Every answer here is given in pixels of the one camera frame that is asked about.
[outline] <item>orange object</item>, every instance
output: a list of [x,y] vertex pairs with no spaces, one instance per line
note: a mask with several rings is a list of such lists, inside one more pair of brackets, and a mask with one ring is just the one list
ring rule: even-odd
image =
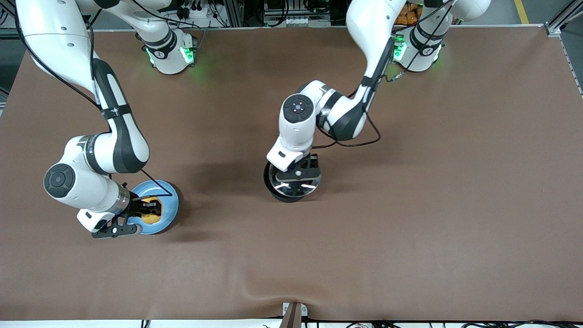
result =
[[411,24],[415,24],[417,23],[417,16],[415,15],[415,12],[410,12],[407,14],[407,24],[411,25]]
[[407,25],[407,17],[405,15],[399,15],[395,22],[397,25]]

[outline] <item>robotic arm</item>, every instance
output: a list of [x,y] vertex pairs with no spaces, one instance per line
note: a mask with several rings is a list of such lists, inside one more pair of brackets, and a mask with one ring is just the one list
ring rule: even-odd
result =
[[[17,0],[23,41],[46,73],[89,90],[110,132],[72,138],[44,178],[46,192],[79,208],[79,222],[97,232],[118,217],[160,215],[158,201],[146,202],[107,176],[136,173],[150,151],[111,67],[92,52],[92,41],[79,7],[72,0]],[[133,235],[139,225],[108,236]]]
[[364,127],[389,62],[394,59],[411,71],[429,68],[437,59],[441,40],[451,25],[449,7],[456,2],[461,4],[456,14],[467,19],[480,16],[490,0],[425,0],[423,15],[431,15],[430,19],[421,22],[422,16],[421,24],[404,32],[412,37],[403,37],[402,42],[395,45],[391,31],[406,0],[352,0],[346,26],[366,57],[363,79],[353,98],[323,82],[313,81],[283,102],[279,137],[267,154],[264,171],[265,185],[275,198],[295,202],[318,187],[321,171],[317,155],[311,153],[316,126],[336,141],[356,138]]
[[172,0],[76,0],[82,12],[102,9],[132,26],[144,42],[150,61],[161,73],[177,74],[194,65],[197,39],[149,12],[168,7]]

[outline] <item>black cable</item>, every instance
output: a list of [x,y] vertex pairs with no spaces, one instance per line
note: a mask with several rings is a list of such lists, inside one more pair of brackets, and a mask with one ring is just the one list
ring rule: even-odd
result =
[[[449,0],[448,2],[446,2],[445,4],[443,4],[441,7],[439,7],[437,10],[435,10],[433,13],[431,13],[430,15],[426,16],[425,19],[433,16],[435,13],[437,13],[438,11],[440,11],[445,5],[447,5],[448,3],[452,2],[453,0]],[[443,17],[441,18],[441,21],[439,22],[439,24],[436,26],[436,28],[433,30],[433,32],[431,33],[431,36],[434,36],[435,33],[437,32],[437,30],[439,29],[439,27],[441,26],[441,24],[443,23],[443,21],[445,20],[445,18],[447,17],[447,15],[449,14],[449,12],[451,11],[451,8],[453,7],[450,6],[447,11],[445,12],[445,14],[443,15]],[[423,44],[423,47],[421,47],[421,50],[425,48],[425,46],[429,43],[431,39],[427,39],[427,41],[425,41],[425,43]],[[409,65],[407,65],[407,67],[405,67],[405,69],[400,72],[399,74],[393,76],[390,80],[387,78],[386,74],[382,74],[380,76],[378,76],[375,81],[373,82],[373,85],[375,85],[376,83],[378,83],[378,81],[380,81],[382,78],[385,78],[385,81],[387,81],[388,83],[393,82],[395,80],[397,80],[398,78],[402,77],[405,73],[408,72],[409,68],[411,67],[411,65],[413,64],[413,61],[415,60],[415,58],[417,58],[417,56],[421,53],[421,50],[417,50],[417,53],[413,56],[413,58],[411,59],[411,62],[409,63]],[[348,98],[352,98],[356,92],[358,91],[360,86],[358,86],[349,96]],[[332,134],[328,134],[326,133],[326,131],[324,131],[320,126],[318,126],[318,130],[320,130],[320,132],[322,132],[324,135],[326,135],[328,138],[334,140],[333,143],[328,144],[328,145],[320,145],[320,146],[314,146],[313,149],[324,149],[324,148],[328,148],[328,147],[332,147],[334,145],[339,145],[342,147],[360,147],[360,146],[366,146],[366,145],[371,145],[374,144],[375,142],[378,142],[381,140],[382,136],[380,131],[378,130],[377,126],[374,124],[373,120],[370,118],[368,111],[366,109],[363,109],[363,114],[366,115],[367,121],[368,123],[373,127],[375,133],[377,134],[376,139],[371,140],[371,141],[367,141],[367,142],[362,142],[361,144],[343,144],[341,142],[338,141],[338,139],[336,138],[336,136],[334,135],[334,129],[332,128],[332,124],[330,124],[330,121],[328,121],[328,118],[326,118],[326,122],[328,123],[328,126],[330,128],[330,132]]]
[[223,18],[221,17],[220,13],[219,13],[219,8],[217,8],[217,4],[214,0],[209,1],[209,8],[210,11],[213,13],[213,16],[216,15],[216,19],[217,21],[223,26],[223,27],[229,27],[227,25],[227,23],[223,20]]
[[479,327],[479,328],[492,328],[492,327],[496,327],[496,328],[517,328],[520,327],[524,324],[546,324],[548,326],[554,326],[554,327],[558,327],[558,328],[569,328],[567,325],[564,325],[562,323],[559,322],[550,322],[550,321],[544,321],[544,320],[529,320],[529,321],[525,321],[525,322],[519,322],[516,324],[508,324],[508,323],[503,323],[503,324],[491,324],[491,323],[483,323],[483,324],[478,324],[475,322],[470,322],[470,323],[466,323],[462,326],[462,328],[468,328],[468,327]]
[[69,88],[73,89],[76,93],[80,94],[81,96],[83,96],[85,99],[87,99],[87,101],[89,101],[91,104],[93,104],[95,107],[97,107],[98,109],[101,109],[101,107],[97,104],[97,102],[95,102],[95,100],[91,99],[88,95],[84,94],[81,90],[79,90],[77,87],[75,87],[74,85],[72,85],[71,83],[69,83],[68,81],[66,81],[64,78],[60,77],[58,74],[56,74],[51,68],[49,68],[47,66],[47,64],[45,64],[42,60],[39,59],[39,57],[34,53],[34,51],[30,48],[29,44],[26,43],[26,40],[24,39],[24,34],[22,32],[22,28],[20,27],[20,20],[18,18],[18,10],[15,8],[15,15],[14,15],[14,20],[15,20],[15,25],[16,25],[16,32],[18,33],[18,36],[20,37],[20,39],[22,40],[22,43],[24,44],[24,46],[26,47],[26,50],[30,53],[30,56],[34,58],[34,60],[41,65],[47,72],[49,72],[52,76],[54,76],[57,80],[61,81],[62,83],[64,83],[66,86],[68,86]]
[[[449,8],[445,11],[445,14],[443,15],[443,17],[441,18],[439,24],[436,26],[436,28],[433,30],[433,32],[431,33],[430,37],[433,37],[436,33],[437,30],[440,28],[441,24],[443,23],[443,21],[445,20],[445,18],[447,17],[447,15],[449,14],[449,12],[451,11],[451,8],[453,8],[454,5],[449,6]],[[427,39],[427,41],[425,41],[425,43],[423,44],[423,47],[421,47],[421,50],[425,49],[425,46],[429,43],[429,41],[431,41],[431,39]],[[401,76],[403,76],[403,74],[407,73],[407,71],[409,70],[409,68],[411,67],[411,65],[413,64],[413,61],[415,60],[415,58],[417,58],[417,56],[421,53],[421,50],[418,50],[417,53],[415,54],[415,56],[413,56],[413,59],[411,59],[411,62],[409,63],[409,65],[407,65],[407,67],[405,67],[405,70],[402,71],[401,73],[393,76],[393,78],[390,81],[394,81],[398,78],[400,78]]]
[[8,13],[6,12],[6,17],[4,17],[4,20],[2,21],[2,23],[0,23],[0,26],[4,25],[4,23],[6,23],[6,20],[8,19]]
[[290,4],[288,3],[288,1],[287,1],[287,0],[282,0],[282,2],[283,2],[283,6],[282,6],[282,17],[280,17],[280,18],[278,19],[278,22],[277,22],[276,24],[274,24],[274,25],[269,25],[269,24],[266,24],[266,23],[263,21],[263,19],[261,19],[261,18],[259,17],[260,10],[258,10],[258,8],[257,8],[257,4],[258,4],[258,3],[260,3],[261,1],[262,1],[262,0],[256,0],[256,1],[255,1],[255,10],[254,10],[254,11],[255,11],[255,18],[256,18],[256,19],[257,19],[257,21],[258,21],[258,22],[261,24],[261,26],[263,26],[263,27],[277,27],[277,26],[281,25],[283,22],[285,22],[285,21],[286,21],[286,19],[287,19],[287,16],[288,16],[288,14],[289,14],[289,12],[290,12]]
[[158,187],[160,187],[162,190],[164,190],[166,192],[165,195],[159,194],[159,195],[148,195],[148,196],[141,196],[141,197],[137,197],[132,199],[132,201],[138,201],[138,200],[144,200],[146,198],[151,198],[151,197],[166,197],[166,196],[174,196],[173,193],[169,192],[168,189],[164,188],[164,186],[162,186],[158,181],[156,181],[156,179],[152,178],[151,175],[148,174],[148,172],[146,172],[144,169],[141,169],[140,171],[142,171],[143,174],[145,174],[150,180],[154,181],[154,183],[156,183],[158,185]]
[[99,17],[99,14],[101,14],[101,10],[102,10],[102,9],[99,9],[99,10],[97,11],[97,13],[95,14],[95,16],[93,16],[93,19],[91,20],[91,22],[90,22],[89,24],[93,25],[93,23],[95,23],[95,21],[96,21],[96,20],[97,20],[97,18]]
[[156,15],[156,14],[152,13],[151,11],[147,10],[146,8],[144,8],[144,6],[142,6],[137,0],[132,0],[132,2],[135,3],[136,5],[138,5],[138,7],[140,7],[143,11],[147,12],[148,14],[150,14],[150,15],[156,17],[156,18],[165,20],[166,22],[174,22],[174,23],[186,24],[186,25],[190,25],[190,26],[196,27],[197,29],[201,29],[200,26],[198,26],[198,25],[196,25],[194,23],[183,23],[183,22],[180,22],[179,20],[175,20],[175,19],[172,19],[172,18],[165,18],[165,17],[159,16],[159,15]]
[[86,18],[83,18],[83,20],[85,21],[85,24],[88,25],[88,29],[89,29],[89,34],[91,35],[91,53],[89,54],[89,70],[91,72],[91,80],[95,81],[95,75],[93,74],[94,72],[94,65],[93,65],[93,52],[95,51],[95,33],[93,32],[93,24],[91,24]]
[[308,6],[308,0],[304,0],[304,7],[313,13],[327,13],[330,11],[330,2],[328,2],[325,9],[321,8],[311,8]]

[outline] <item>brown tabletop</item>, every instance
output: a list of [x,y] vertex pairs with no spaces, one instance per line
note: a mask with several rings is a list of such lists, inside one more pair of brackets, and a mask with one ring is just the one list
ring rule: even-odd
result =
[[0,118],[0,319],[266,317],[294,300],[328,320],[583,320],[583,102],[542,28],[452,29],[429,71],[381,84],[382,140],[319,151],[321,186],[295,204],[265,189],[265,155],[297,87],[359,83],[346,30],[208,32],[177,76],[133,33],[96,50],[147,171],[180,189],[177,224],[94,240],[45,194],[67,140],[107,127],[26,57]]

